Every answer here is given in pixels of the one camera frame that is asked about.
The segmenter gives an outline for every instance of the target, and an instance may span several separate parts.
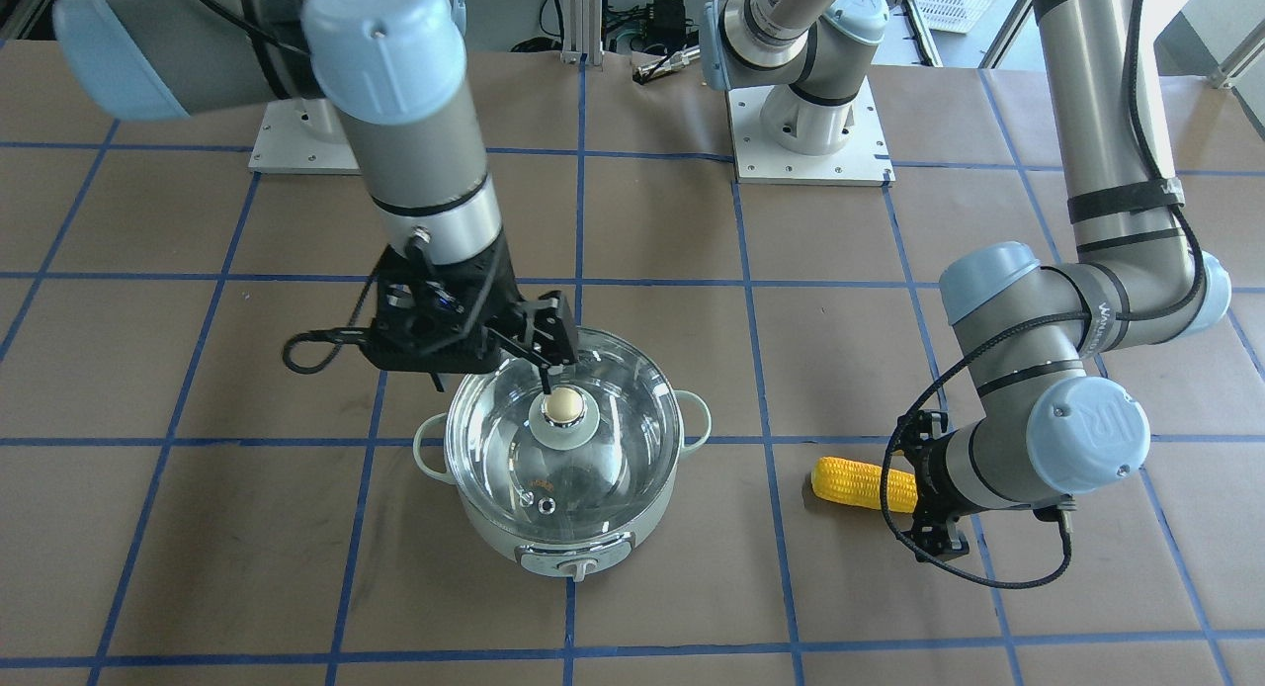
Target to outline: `yellow corn cob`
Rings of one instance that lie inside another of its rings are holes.
[[[836,504],[878,510],[880,467],[840,457],[821,457],[812,467],[812,492]],[[888,506],[894,513],[912,513],[918,489],[912,473],[891,471],[887,477]]]

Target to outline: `white pot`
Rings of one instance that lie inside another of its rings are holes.
[[[677,461],[711,434],[707,404],[672,390],[629,343],[581,328],[579,356],[553,381],[548,402],[535,367],[520,358],[468,376],[452,410],[414,437],[417,467],[457,486],[488,546],[530,572],[576,581],[617,564],[646,539],[668,508]],[[696,402],[706,421],[688,446],[681,400]],[[436,471],[419,449],[441,421],[447,470]]]

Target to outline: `pot lid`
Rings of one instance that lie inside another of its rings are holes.
[[[681,413],[659,367],[588,328],[578,358],[546,395],[535,366],[507,357],[467,377],[448,414],[448,466],[463,496],[529,542],[583,543],[624,528],[677,465]]]

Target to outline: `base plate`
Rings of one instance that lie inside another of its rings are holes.
[[[855,123],[848,144],[835,154],[803,156],[768,138],[760,128],[760,106],[773,87],[729,92],[729,119],[736,151],[737,181],[754,185],[880,186],[896,180],[874,110],[869,80],[853,103]]]
[[[320,133],[302,119],[296,101],[271,101],[250,154],[261,173],[361,173],[347,140]]]

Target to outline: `pot handle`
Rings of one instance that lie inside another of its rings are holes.
[[[707,439],[711,439],[711,410],[707,408],[707,402],[705,402],[702,397],[700,397],[693,392],[687,392],[687,390],[673,390],[672,394],[676,395],[678,402],[681,400],[689,400],[692,402],[696,402],[696,405],[698,405],[698,408],[703,410],[703,421],[707,424],[707,427],[703,429],[703,433],[698,437],[697,442],[688,444],[686,447],[681,447],[681,457],[686,458],[689,454],[697,452],[698,447],[706,444]]]
[[[426,421],[421,423],[421,425],[417,428],[417,433],[412,435],[412,461],[417,462],[417,468],[420,468],[421,472],[425,473],[426,476],[430,476],[430,478],[434,478],[435,481],[441,481],[444,483],[448,483],[449,486],[455,486],[457,485],[457,480],[453,478],[453,475],[448,473],[447,470],[444,470],[444,471],[435,471],[434,468],[430,468],[429,466],[426,466],[426,462],[421,461],[421,438],[423,438],[423,435],[426,434],[428,429],[430,429],[431,427],[439,424],[440,421],[443,421],[447,418],[448,418],[448,413],[436,414],[435,416],[430,416],[430,419],[428,419]]]

